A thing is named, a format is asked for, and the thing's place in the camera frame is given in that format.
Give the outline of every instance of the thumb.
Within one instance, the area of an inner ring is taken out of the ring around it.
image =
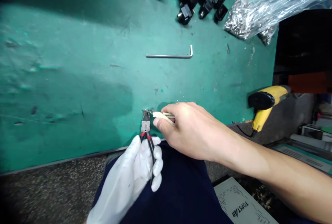
[[[172,133],[174,133],[174,131],[176,131],[176,128],[172,126],[170,123],[168,123],[168,121],[165,119],[155,118],[153,121],[153,125],[157,127],[158,130],[161,131],[166,140],[170,138],[170,136],[172,135]]]

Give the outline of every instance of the plastic bag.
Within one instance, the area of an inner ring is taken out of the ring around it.
[[[224,29],[243,40],[262,32],[268,45],[280,21],[304,10],[331,7],[332,0],[236,0]]]

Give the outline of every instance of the yellow heat gun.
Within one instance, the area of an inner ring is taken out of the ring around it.
[[[251,137],[262,130],[272,108],[286,99],[290,91],[290,87],[286,85],[271,86],[249,96],[249,105],[257,110],[253,120]]]

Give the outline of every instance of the pliers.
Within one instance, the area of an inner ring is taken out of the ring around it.
[[[149,111],[147,109],[145,109],[145,110],[143,110],[143,119],[142,119],[140,137],[141,137],[141,142],[143,141],[145,134],[146,134],[146,138],[148,139],[148,144],[149,144],[149,148],[150,148],[151,155],[152,155],[152,170],[153,170],[153,165],[155,164],[156,159],[155,159],[155,156],[153,155],[153,150],[155,149],[155,146],[153,145],[152,137],[150,134],[150,124],[151,124],[150,114],[149,114]],[[152,184],[153,179],[154,179],[154,175],[152,172],[150,185]]]

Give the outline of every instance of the hand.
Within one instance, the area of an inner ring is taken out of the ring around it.
[[[228,165],[231,161],[230,146],[236,133],[193,102],[169,104],[161,112],[175,116],[176,127],[164,119],[156,118],[153,124],[162,132],[171,147],[201,160]]]
[[[158,146],[160,138],[152,137],[152,140],[156,158],[153,168],[148,141],[145,139],[141,143],[137,135],[108,173],[100,197],[87,217],[87,224],[119,223],[151,179],[152,172],[155,177],[151,189],[157,191],[162,182],[163,160]]]

